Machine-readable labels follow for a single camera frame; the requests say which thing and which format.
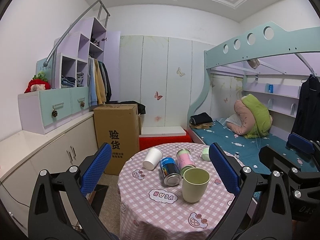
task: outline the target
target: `bunk bed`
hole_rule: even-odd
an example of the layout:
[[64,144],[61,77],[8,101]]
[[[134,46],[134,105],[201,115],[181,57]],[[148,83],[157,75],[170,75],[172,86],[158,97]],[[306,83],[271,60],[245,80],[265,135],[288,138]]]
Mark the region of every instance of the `bunk bed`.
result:
[[[188,121],[208,94],[212,70],[215,73],[243,76],[243,96],[251,93],[269,111],[295,118],[300,86],[274,84],[273,93],[270,93],[269,83],[247,82],[247,76],[256,75],[256,79],[262,75],[282,75],[283,78],[286,75],[317,76],[317,73],[320,74],[320,40],[314,37],[319,36],[320,27],[287,32],[275,23],[268,22],[204,51],[204,87],[188,110]],[[260,62],[256,69],[250,67],[247,61],[253,59],[259,59]],[[268,136],[247,139],[224,126],[224,120],[217,119],[209,129],[188,127],[188,133],[196,143],[210,145],[217,142],[224,151],[250,166],[255,172],[270,173],[258,157],[260,149],[266,145],[297,163],[302,171],[317,171],[308,156],[286,147],[289,132],[273,125]]]

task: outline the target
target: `white paper cup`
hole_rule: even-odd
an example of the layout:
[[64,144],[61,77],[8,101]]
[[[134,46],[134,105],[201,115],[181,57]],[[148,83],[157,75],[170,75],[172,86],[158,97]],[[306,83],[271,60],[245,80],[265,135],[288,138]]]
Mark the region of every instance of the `white paper cup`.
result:
[[191,168],[184,172],[182,182],[183,199],[189,203],[198,202],[207,189],[210,174],[201,168]]
[[161,159],[162,151],[160,151],[158,148],[152,147],[149,149],[148,154],[142,163],[142,166],[147,170],[153,170]]

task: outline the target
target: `pillow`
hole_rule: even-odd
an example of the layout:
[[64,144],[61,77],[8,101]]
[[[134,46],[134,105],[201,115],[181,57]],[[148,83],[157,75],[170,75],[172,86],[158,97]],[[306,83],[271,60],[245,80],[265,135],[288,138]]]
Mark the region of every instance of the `pillow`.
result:
[[255,119],[251,111],[242,103],[237,100],[234,105],[235,112],[240,116],[241,126],[227,122],[227,126],[236,134],[244,135],[249,133],[255,125]]

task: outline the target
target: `blue bedsheet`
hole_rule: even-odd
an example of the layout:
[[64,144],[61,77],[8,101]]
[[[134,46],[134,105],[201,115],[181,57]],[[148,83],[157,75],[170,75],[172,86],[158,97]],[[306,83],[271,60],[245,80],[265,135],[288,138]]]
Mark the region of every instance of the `blue bedsheet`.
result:
[[192,129],[206,145],[217,142],[220,147],[239,158],[244,165],[251,167],[257,173],[270,174],[269,169],[259,161],[259,151],[264,146],[270,146],[276,152],[295,163],[301,171],[317,171],[314,162],[306,155],[286,148],[286,142],[277,136],[269,134],[263,138],[246,139],[228,130],[217,121],[210,129]]

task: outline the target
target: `round table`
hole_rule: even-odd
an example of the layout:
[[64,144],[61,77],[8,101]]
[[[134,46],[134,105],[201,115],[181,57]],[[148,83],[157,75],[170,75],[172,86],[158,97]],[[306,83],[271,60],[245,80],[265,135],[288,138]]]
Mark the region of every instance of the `round table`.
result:
[[148,149],[138,152],[125,163],[119,174],[120,239],[205,239],[234,198],[233,194],[227,192],[212,163],[201,158],[202,150],[208,146],[168,143],[156,147],[163,152],[163,157],[171,156],[175,161],[178,150],[188,149],[196,167],[210,173],[207,190],[199,202],[185,202],[182,197],[182,181],[175,187],[166,186],[159,164],[152,171],[142,166]]

